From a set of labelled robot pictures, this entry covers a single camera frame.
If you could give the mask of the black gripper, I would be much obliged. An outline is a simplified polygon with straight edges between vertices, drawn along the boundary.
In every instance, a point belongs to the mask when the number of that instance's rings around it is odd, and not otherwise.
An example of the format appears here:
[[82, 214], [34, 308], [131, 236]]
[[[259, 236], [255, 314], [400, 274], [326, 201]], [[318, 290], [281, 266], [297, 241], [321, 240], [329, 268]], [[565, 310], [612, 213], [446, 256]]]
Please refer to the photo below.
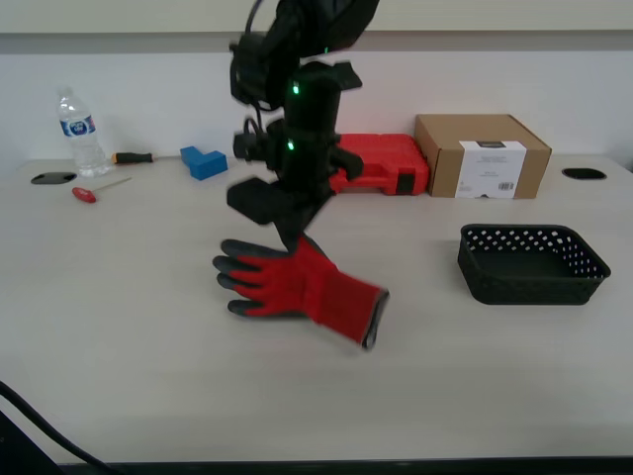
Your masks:
[[306, 228], [333, 196], [330, 178], [343, 171], [350, 180], [364, 170], [361, 157], [339, 146], [340, 136], [289, 136], [285, 132], [234, 137], [233, 151], [247, 162], [263, 162], [277, 179], [251, 177], [230, 186], [227, 204], [250, 221], [274, 224], [287, 250], [297, 247]]

